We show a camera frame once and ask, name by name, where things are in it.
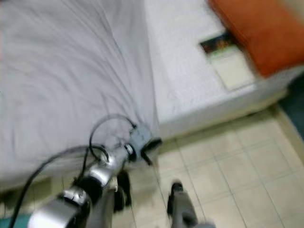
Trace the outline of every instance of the orange pillow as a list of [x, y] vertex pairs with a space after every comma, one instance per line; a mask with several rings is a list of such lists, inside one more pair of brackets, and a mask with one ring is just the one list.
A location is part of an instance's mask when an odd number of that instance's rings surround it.
[[209, 0], [263, 77], [304, 63], [304, 25], [276, 0]]

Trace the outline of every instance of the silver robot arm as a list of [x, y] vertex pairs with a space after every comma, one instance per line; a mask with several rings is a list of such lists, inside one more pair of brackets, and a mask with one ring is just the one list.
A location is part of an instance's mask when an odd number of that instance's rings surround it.
[[138, 126], [130, 132], [130, 140], [123, 147], [109, 155], [107, 162], [101, 162], [87, 170], [83, 177], [50, 202], [36, 210], [28, 222], [28, 228], [84, 228], [94, 206], [110, 188], [110, 181], [121, 171], [126, 162], [144, 159], [161, 144], [160, 138], [153, 138], [145, 126]]

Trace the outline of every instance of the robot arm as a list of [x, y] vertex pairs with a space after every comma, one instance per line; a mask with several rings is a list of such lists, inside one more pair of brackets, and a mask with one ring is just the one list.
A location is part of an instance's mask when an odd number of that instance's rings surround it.
[[160, 138], [153, 138], [146, 127], [136, 127], [130, 132], [129, 142], [111, 153], [107, 162], [92, 166], [69, 189], [36, 210], [28, 222], [28, 228], [86, 227], [90, 212], [109, 192], [111, 179], [123, 169], [125, 163], [142, 158], [151, 165], [147, 153], [161, 142]]

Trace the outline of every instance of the tiled floor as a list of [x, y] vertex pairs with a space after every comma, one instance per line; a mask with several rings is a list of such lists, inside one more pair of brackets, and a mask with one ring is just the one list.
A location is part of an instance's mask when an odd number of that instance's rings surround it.
[[[131, 171], [133, 206], [115, 228], [167, 228], [166, 203], [180, 179], [201, 221], [217, 228], [303, 228], [304, 166], [268, 111], [165, 143], [155, 167]], [[73, 175], [34, 185], [23, 212], [68, 187]], [[0, 205], [12, 212], [14, 197]]]

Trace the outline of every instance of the bed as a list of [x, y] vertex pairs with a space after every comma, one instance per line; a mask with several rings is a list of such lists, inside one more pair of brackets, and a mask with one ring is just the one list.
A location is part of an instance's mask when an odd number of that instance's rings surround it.
[[268, 107], [303, 66], [228, 91], [198, 44], [225, 29], [205, 0], [146, 0], [161, 135], [210, 127]]
[[[87, 144], [107, 114], [171, 138], [274, 103], [303, 70], [228, 92], [197, 47], [222, 31], [201, 0], [1, 2], [0, 190], [21, 185], [50, 155]], [[97, 138], [128, 130], [114, 122]], [[79, 168], [82, 155], [44, 175]]]

